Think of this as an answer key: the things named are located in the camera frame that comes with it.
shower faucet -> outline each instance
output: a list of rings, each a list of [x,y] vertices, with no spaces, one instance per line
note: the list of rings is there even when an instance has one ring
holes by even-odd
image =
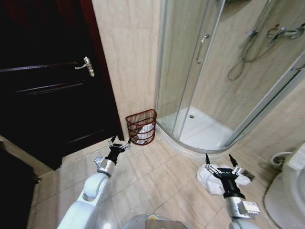
[[[286,27],[282,27],[277,32],[277,34],[272,38],[272,40],[267,44],[267,47],[273,46],[276,43],[276,41],[283,36],[289,37],[292,40],[299,38],[304,33],[304,30],[305,30],[304,26],[305,26],[305,23],[303,23],[301,26],[297,27],[294,30],[287,30]],[[274,30],[276,30],[276,28],[272,28],[268,31],[268,33],[267,33],[268,37],[272,36],[272,31],[274,31]]]

black door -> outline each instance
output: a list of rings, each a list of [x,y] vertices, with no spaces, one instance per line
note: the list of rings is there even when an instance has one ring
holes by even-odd
[[[123,139],[90,0],[2,0],[0,28],[1,135],[53,169]]]

shower door handle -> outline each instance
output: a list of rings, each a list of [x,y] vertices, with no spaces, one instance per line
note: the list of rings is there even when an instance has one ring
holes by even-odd
[[[201,63],[202,63],[202,61],[199,61],[198,59],[199,59],[199,57],[200,57],[200,52],[201,52],[201,49],[202,49],[202,47],[203,47],[203,43],[204,43],[205,39],[209,39],[209,38],[210,38],[210,35],[207,34],[207,35],[205,35],[205,36],[201,39],[201,41],[200,41],[200,46],[199,46],[198,53],[197,53],[197,57],[196,57],[197,64],[201,64]]]

glass shower door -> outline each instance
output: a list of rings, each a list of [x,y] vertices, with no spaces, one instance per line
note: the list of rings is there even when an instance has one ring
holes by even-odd
[[[179,137],[222,2],[163,1],[165,24],[159,57],[157,122],[176,138]]]

white cloth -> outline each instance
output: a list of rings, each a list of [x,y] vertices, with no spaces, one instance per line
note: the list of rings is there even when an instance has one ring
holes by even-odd
[[[205,164],[202,165],[197,171],[197,180],[212,194],[222,195],[224,193],[223,185],[220,179],[214,177],[205,167]],[[227,165],[213,165],[215,168],[230,168]],[[247,185],[251,181],[248,177],[240,174],[239,177],[235,180],[237,186]]]
[[[142,129],[139,131],[139,133],[145,133],[145,132],[148,132],[152,129],[153,129],[153,124],[150,123],[150,124],[144,125],[142,127]]]
[[[151,123],[143,126],[142,129],[137,134],[137,137],[139,140],[137,140],[136,143],[144,144],[145,141],[149,140],[147,138],[151,137],[153,135],[153,133],[145,133],[145,132],[151,131],[152,129],[153,129],[153,124],[151,124]]]

